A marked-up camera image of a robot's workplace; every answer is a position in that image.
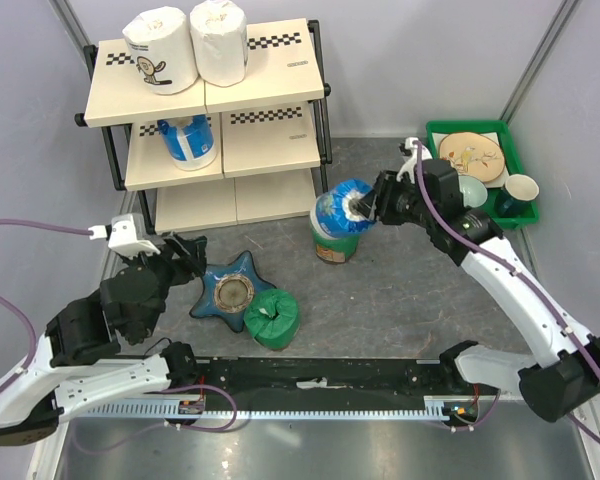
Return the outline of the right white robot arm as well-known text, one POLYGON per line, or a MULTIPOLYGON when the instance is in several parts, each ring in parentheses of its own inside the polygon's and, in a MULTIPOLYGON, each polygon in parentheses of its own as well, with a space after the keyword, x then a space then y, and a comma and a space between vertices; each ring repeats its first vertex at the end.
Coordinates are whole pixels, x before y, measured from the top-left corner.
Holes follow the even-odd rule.
POLYGON ((415 224, 496 301, 525 340, 527 355, 473 341, 446 352, 438 368, 447 392, 472 383, 517 394, 548 422, 600 394, 600 336, 570 316, 519 260, 492 218, 465 206, 459 176, 442 160, 381 172, 350 202, 353 212, 385 225, 415 224))

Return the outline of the blue roll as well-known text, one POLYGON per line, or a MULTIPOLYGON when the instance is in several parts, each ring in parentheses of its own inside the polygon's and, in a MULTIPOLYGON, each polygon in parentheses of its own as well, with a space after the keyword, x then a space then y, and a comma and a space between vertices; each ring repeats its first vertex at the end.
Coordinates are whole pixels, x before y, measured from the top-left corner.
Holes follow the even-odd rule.
POLYGON ((159 120, 158 130, 177 168, 196 171, 216 159, 217 145, 204 114, 159 120))
POLYGON ((312 228, 327 239, 342 239, 370 230, 374 222, 357 213, 351 203, 362 199, 372 187, 359 179, 339 183, 320 195, 310 210, 312 228))

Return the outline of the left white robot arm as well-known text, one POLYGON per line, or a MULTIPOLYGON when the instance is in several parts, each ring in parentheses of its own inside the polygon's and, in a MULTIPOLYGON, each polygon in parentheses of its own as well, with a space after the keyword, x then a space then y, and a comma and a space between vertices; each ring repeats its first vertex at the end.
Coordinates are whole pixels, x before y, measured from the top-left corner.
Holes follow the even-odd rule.
POLYGON ((70 302, 46 326, 32 357, 0 379, 0 447, 23 446, 97 405, 199 382, 190 345, 174 342, 135 364, 111 364, 122 341, 143 343, 166 310, 171 288, 204 275, 207 239, 165 236, 153 254, 123 268, 89 296, 70 302))

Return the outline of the white cartoon-print roll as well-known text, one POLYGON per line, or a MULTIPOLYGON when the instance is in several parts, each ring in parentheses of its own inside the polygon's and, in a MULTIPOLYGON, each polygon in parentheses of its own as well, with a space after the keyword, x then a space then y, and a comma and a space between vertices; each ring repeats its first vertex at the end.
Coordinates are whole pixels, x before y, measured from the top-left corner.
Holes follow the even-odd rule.
POLYGON ((188 18, 163 6, 138 14, 122 30, 144 84, 154 94, 180 93, 198 79, 188 18))

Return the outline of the plain white roll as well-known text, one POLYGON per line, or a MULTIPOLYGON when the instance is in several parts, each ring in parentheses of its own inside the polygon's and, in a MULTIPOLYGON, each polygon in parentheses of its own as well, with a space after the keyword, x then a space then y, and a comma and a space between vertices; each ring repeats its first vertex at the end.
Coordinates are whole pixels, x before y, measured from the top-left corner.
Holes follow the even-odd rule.
POLYGON ((196 66, 208 83, 229 87, 244 80, 248 64, 247 19, 233 1, 204 1, 189 13, 196 66))

